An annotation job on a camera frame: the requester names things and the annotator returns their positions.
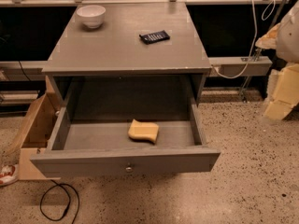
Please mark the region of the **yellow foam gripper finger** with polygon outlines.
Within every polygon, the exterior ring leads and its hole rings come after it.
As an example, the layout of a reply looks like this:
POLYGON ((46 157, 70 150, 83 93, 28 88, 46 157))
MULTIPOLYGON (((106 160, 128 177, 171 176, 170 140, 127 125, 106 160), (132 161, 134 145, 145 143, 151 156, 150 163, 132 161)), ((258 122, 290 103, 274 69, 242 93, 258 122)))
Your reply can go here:
POLYGON ((260 49, 276 49, 279 26, 280 24, 278 23, 272 27, 265 35, 256 41, 255 46, 260 49))
POLYGON ((273 69, 267 84, 263 115, 283 120, 299 104, 299 64, 287 63, 280 71, 273 69))

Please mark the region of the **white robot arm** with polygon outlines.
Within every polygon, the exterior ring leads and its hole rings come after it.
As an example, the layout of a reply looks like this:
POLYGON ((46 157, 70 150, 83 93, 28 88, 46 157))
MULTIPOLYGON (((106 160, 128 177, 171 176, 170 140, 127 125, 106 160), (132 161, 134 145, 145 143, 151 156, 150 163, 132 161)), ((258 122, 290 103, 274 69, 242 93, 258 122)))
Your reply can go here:
POLYGON ((255 46, 274 49, 287 64, 273 77, 268 87, 268 105, 263 113, 272 120, 282 120, 299 104, 299 1, 282 20, 260 37, 255 46))

